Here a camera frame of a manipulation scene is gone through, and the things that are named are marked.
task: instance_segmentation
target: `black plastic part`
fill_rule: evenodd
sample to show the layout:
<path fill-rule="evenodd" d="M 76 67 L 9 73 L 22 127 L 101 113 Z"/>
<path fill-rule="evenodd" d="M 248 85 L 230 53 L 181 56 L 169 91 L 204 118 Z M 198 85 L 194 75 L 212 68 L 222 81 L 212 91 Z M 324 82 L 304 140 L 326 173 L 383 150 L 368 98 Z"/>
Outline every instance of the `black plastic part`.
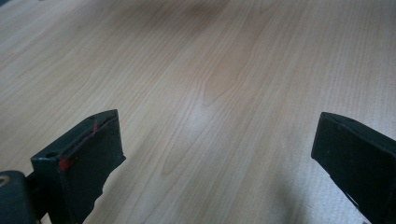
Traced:
<path fill-rule="evenodd" d="M 47 195 L 52 223 L 82 223 L 124 160 L 117 110 L 84 119 L 34 155 L 33 180 Z"/>
<path fill-rule="evenodd" d="M 396 142 L 343 116 L 322 113 L 312 158 L 373 224 L 396 223 Z"/>
<path fill-rule="evenodd" d="M 35 210 L 23 173 L 0 172 L 0 199 L 0 223 L 36 223 Z"/>

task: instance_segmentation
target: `black clamp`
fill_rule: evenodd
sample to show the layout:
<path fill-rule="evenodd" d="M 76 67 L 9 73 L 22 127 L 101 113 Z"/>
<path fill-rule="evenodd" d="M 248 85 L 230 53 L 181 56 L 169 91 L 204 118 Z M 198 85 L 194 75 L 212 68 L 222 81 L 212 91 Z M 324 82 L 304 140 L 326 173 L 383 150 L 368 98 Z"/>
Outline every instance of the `black clamp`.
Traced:
<path fill-rule="evenodd" d="M 125 157 L 117 110 L 84 119 L 35 154 L 34 171 L 0 172 L 0 223 L 82 223 Z"/>

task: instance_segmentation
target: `wooden table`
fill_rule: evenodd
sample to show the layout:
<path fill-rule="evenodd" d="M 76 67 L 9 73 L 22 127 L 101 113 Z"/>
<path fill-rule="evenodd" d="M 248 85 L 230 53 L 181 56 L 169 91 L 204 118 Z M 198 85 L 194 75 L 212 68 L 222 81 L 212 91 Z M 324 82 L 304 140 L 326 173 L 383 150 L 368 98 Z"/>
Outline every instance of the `wooden table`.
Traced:
<path fill-rule="evenodd" d="M 117 108 L 86 223 L 359 223 L 310 158 L 320 112 L 396 138 L 393 0 L 11 0 L 0 169 Z"/>

